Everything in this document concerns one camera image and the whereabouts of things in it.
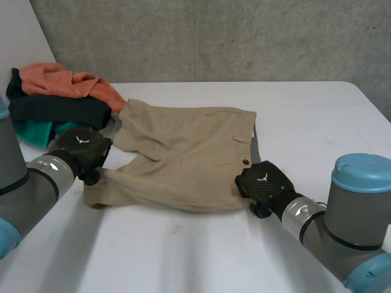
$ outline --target beige pants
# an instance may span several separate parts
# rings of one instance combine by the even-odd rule
[[[98,184],[85,186],[84,202],[194,212],[245,208],[234,179],[251,164],[255,116],[229,107],[166,108],[129,100],[114,145],[139,155],[118,170],[102,169]]]

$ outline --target gray wall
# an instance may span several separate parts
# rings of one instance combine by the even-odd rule
[[[390,0],[31,0],[56,60],[110,82],[349,81],[391,119]]]

